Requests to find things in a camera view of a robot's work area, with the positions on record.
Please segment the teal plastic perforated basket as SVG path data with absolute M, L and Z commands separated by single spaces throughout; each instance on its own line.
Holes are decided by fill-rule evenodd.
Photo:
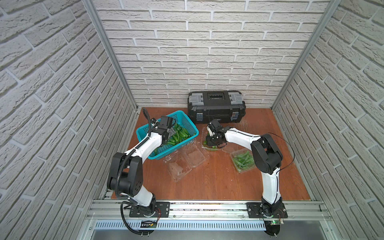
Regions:
M 148 157 L 150 160 L 159 160 L 171 154 L 191 143 L 199 135 L 196 125 L 183 111 L 176 111 L 167 116 L 174 119 L 172 132 L 170 133 L 170 142 L 157 147 Z

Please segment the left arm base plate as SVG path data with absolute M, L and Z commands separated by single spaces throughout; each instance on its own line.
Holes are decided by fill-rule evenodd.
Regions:
M 155 204 L 150 204 L 148 207 L 140 205 L 131 207 L 129 217 L 130 218 L 157 218 L 160 211 L 160 218 L 168 218 L 170 212 L 170 202 L 160 201 Z

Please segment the clear clamshell container with peppers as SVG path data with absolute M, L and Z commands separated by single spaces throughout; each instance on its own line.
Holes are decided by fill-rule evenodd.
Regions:
M 172 181 L 179 182 L 207 160 L 208 157 L 203 153 L 201 147 L 198 147 L 197 144 L 190 144 L 167 155 L 164 163 Z

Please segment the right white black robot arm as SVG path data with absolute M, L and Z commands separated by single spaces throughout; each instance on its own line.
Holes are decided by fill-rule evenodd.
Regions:
M 252 135 L 236 128 L 223 127 L 217 120 L 208 123 L 207 145 L 233 143 L 252 151 L 256 167 L 262 173 L 263 195 L 260 213 L 267 218 L 282 217 L 283 200 L 280 193 L 280 170 L 283 154 L 269 134 Z

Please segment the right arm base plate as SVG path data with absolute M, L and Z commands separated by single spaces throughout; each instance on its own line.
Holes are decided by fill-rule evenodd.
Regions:
M 288 218 L 285 205 L 281 202 L 277 202 L 273 205 L 262 202 L 248 202 L 246 203 L 246 207 L 250 219 Z

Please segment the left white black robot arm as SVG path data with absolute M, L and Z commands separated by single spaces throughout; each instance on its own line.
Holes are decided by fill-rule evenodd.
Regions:
M 143 114 L 148 120 L 148 133 L 127 152 L 113 156 L 107 188 L 115 192 L 117 199 L 123 200 L 122 204 L 150 217 L 156 211 L 156 197 L 143 186 L 143 163 L 155 149 L 168 142 L 174 119 L 168 116 L 162 116 L 159 121 L 151 119 L 145 108 Z

